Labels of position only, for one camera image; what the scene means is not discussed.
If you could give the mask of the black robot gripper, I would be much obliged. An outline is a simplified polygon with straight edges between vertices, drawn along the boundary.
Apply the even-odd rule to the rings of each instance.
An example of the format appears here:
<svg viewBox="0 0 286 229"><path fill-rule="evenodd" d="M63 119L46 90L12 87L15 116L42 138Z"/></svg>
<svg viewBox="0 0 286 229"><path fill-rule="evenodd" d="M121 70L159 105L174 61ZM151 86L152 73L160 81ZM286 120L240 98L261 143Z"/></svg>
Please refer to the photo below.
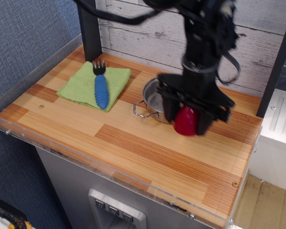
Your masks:
<svg viewBox="0 0 286 229"><path fill-rule="evenodd" d="M197 135L204 135L214 120L227 122L231 116L234 101L216 85L215 77L219 64L196 67L182 64L183 74L161 73L158 93L163 98L164 116L172 123L184 104L200 112Z"/></svg>

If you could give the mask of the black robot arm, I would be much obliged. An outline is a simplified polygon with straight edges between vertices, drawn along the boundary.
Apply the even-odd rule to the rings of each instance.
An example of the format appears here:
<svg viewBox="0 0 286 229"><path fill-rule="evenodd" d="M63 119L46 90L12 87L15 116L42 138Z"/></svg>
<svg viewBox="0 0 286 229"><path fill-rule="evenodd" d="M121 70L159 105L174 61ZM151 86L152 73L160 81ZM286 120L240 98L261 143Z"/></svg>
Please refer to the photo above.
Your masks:
<svg viewBox="0 0 286 229"><path fill-rule="evenodd" d="M240 69L229 54L238 39L235 4L232 0L148 0L146 4L156 10L174 7L184 18L183 73L159 74L157 91L165 118L177 133L204 135L213 121L228 121L235 105L216 85L222 57Z"/></svg>

